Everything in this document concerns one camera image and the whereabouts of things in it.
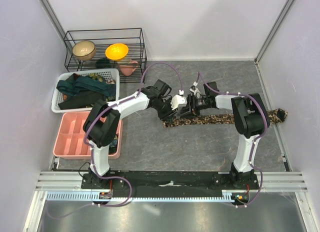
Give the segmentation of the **dark green bowl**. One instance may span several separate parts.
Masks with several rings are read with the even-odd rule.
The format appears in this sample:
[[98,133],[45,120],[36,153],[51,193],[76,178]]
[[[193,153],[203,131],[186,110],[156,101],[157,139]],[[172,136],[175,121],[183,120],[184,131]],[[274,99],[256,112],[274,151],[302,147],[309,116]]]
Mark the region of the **dark green bowl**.
[[95,62],[95,67],[97,69],[107,69],[107,68],[111,68],[111,63],[110,60],[108,58],[100,58]]

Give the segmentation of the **green floral tie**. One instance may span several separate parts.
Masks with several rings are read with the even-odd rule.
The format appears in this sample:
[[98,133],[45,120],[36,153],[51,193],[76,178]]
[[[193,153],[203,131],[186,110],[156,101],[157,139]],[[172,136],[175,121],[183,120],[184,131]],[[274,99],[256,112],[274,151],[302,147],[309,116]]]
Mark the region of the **green floral tie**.
[[94,81],[98,81],[101,83],[106,83],[106,79],[102,76],[100,76],[97,73],[90,73],[89,75],[86,75],[87,78],[92,79]]

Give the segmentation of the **teal tie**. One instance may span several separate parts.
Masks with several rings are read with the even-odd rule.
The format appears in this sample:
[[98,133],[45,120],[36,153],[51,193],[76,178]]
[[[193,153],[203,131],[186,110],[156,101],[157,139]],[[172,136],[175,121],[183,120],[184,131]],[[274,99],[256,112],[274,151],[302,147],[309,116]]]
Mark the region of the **teal tie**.
[[94,91],[103,94],[105,97],[112,97],[116,95],[116,83],[114,80],[106,80],[102,83],[86,76],[73,73],[65,80],[59,80],[56,89],[67,95],[75,96],[80,92]]

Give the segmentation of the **aluminium rail frame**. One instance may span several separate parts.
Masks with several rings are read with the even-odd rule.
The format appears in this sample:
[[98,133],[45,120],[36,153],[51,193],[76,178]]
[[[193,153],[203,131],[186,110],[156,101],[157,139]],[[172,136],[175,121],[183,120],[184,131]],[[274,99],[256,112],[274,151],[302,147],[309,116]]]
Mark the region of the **aluminium rail frame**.
[[[58,159],[53,159],[51,170],[40,172],[36,183],[32,202],[24,224],[24,232],[37,232],[44,224],[41,223],[41,215],[45,208],[45,200],[49,195],[54,195],[56,201],[77,201],[83,199],[87,193],[92,193],[89,189],[82,189],[81,176],[72,169],[56,170]],[[262,172],[257,174],[260,184],[260,194],[278,193],[282,196],[285,193],[294,193],[298,199],[298,207],[302,215],[304,225],[309,231],[316,231],[318,223],[315,221],[313,209],[309,202],[309,192],[301,172]],[[190,203],[226,203],[231,198],[235,189],[222,189],[222,196],[198,196],[198,197],[175,197],[175,198],[155,198],[138,197],[130,199],[131,202],[190,202]]]

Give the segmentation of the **pink mug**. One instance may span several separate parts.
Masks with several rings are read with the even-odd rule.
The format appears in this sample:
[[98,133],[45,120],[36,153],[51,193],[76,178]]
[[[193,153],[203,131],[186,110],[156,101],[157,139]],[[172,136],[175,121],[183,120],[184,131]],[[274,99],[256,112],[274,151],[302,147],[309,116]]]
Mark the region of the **pink mug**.
[[136,70],[137,68],[139,67],[139,62],[138,61],[135,61],[135,60],[132,60],[130,61],[129,63],[126,63],[126,64],[120,64],[119,65],[119,68],[120,68],[120,71],[121,73],[126,76],[126,77],[129,77],[131,76]]

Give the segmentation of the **orange bowl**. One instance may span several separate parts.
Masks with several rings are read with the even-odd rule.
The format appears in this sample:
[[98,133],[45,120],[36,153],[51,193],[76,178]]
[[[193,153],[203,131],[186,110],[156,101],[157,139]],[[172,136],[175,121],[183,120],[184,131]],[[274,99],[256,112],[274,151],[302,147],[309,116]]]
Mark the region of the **orange bowl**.
[[129,47],[124,43],[111,44],[105,50],[105,56],[109,60],[113,60],[113,61],[121,61],[128,55],[128,53],[129,53]]

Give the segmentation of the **black tie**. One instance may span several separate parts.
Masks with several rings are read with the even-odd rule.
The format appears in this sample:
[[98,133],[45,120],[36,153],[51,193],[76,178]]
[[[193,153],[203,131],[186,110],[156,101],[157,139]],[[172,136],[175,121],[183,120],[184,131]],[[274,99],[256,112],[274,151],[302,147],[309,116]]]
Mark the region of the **black tie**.
[[98,101],[103,100],[104,95],[95,91],[82,91],[75,96],[71,96],[68,100],[58,104],[61,110],[81,109],[92,107]]

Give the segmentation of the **brown floral tie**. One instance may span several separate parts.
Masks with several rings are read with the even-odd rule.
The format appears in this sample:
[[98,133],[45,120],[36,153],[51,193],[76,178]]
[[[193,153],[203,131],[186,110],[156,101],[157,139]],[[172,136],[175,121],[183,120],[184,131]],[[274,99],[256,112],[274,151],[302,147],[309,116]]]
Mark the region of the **brown floral tie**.
[[[278,108],[274,110],[267,111],[267,116],[269,121],[272,124],[279,124],[283,123],[287,116],[288,112]],[[179,118],[175,119],[171,122],[165,121],[163,122],[163,127],[166,128],[173,128],[178,126],[185,126],[185,125],[229,125],[235,124],[234,115],[229,114],[215,114],[215,115],[201,115],[191,119],[187,118]]]

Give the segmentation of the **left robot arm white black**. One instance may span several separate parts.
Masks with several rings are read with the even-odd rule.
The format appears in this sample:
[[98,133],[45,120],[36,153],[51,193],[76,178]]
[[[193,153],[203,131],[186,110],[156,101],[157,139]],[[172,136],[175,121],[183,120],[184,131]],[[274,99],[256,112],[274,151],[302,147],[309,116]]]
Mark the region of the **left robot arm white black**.
[[155,109],[163,122],[175,114],[170,93],[172,88],[158,79],[154,85],[141,87],[138,91],[113,102],[98,100],[91,109],[84,125],[84,143],[91,151],[90,166],[84,180],[99,189],[106,188],[110,180],[109,147],[116,136],[118,124],[123,118],[138,111]]

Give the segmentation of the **pink divided tray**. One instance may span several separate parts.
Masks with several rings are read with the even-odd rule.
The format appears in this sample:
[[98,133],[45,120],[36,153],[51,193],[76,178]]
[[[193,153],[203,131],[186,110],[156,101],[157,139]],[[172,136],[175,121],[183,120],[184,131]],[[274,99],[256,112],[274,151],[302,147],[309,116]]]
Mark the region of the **pink divided tray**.
[[66,112],[61,119],[53,154],[67,160],[87,160],[91,158],[91,150],[84,143],[83,125],[89,111]]

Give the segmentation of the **beige bowl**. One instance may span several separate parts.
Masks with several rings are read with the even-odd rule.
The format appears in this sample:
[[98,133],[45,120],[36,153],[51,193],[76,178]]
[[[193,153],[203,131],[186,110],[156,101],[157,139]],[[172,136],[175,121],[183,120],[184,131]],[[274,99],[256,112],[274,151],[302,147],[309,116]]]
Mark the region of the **beige bowl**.
[[73,46],[72,54],[80,61],[89,61],[96,55],[96,45],[90,40],[80,41]]

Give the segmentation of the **white perforated basket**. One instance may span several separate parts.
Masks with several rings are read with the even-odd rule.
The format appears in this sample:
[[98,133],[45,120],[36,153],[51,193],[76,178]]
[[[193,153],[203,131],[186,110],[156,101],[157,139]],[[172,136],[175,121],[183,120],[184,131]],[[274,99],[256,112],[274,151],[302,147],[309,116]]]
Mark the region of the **white perforated basket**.
[[115,68],[63,73],[51,101],[54,113],[89,111],[97,100],[113,102],[120,95],[120,76]]

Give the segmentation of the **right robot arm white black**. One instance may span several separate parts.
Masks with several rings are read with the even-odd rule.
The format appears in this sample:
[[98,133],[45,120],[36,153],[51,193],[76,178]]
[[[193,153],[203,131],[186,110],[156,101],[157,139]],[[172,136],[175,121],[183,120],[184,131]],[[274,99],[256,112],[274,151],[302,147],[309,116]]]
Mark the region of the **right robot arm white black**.
[[179,117],[191,119],[201,110],[215,108],[232,111],[234,125],[239,133],[237,154],[228,173],[213,174],[213,184],[221,189],[256,190],[259,182],[254,169],[254,157],[261,137],[270,126],[267,110],[259,93],[222,93],[215,81],[203,85],[205,95],[197,95],[191,88],[187,104],[180,109]]

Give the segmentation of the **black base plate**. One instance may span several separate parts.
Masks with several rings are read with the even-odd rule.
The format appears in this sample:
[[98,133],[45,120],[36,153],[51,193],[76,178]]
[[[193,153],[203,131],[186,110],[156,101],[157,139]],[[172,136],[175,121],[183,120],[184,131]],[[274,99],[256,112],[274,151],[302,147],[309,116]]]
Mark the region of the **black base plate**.
[[128,197],[130,187],[132,195],[154,196],[219,196],[223,190],[257,190],[259,180],[253,172],[236,175],[235,172],[217,171],[121,171],[112,170],[110,175],[114,179],[95,183],[84,180],[82,176],[81,188],[93,190],[112,190],[116,195]]

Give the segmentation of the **rolled dark floral tie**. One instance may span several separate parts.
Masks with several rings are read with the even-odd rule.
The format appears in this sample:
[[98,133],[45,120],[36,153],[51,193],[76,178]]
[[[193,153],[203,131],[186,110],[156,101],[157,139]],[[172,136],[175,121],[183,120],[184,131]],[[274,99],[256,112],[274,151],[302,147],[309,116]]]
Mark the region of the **rolled dark floral tie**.
[[118,150],[118,141],[119,137],[116,134],[115,137],[113,138],[112,142],[109,144],[109,149],[108,149],[108,154],[113,155],[117,152]]

